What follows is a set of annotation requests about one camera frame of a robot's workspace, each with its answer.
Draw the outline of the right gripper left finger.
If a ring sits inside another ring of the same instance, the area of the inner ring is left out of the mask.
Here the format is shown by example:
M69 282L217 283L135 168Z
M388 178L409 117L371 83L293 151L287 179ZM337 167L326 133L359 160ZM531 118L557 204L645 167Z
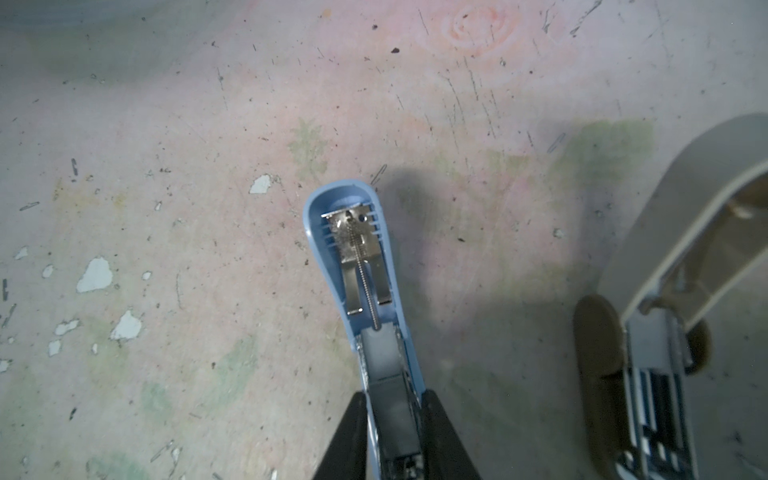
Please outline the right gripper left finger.
M366 396L354 393L318 465L313 480L365 480L368 413Z

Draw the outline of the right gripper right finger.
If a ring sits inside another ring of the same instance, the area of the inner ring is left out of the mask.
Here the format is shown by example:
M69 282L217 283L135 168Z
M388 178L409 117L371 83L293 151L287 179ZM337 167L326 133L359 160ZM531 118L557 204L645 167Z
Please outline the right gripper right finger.
M429 480L480 480L437 394L424 391L421 403L425 478Z

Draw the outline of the staple strip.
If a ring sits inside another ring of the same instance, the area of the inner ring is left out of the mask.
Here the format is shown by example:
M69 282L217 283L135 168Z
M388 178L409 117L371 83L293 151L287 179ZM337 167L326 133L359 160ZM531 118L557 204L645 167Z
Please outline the staple strip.
M410 388L403 375L375 382L369 390L381 463L421 451Z

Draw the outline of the olive grey stapler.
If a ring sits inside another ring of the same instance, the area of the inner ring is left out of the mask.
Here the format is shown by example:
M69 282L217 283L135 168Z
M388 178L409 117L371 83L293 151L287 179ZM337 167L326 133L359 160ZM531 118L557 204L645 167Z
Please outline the olive grey stapler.
M591 460L604 479L695 479L686 378L705 314L767 256L767 117L707 130L671 162L573 315Z

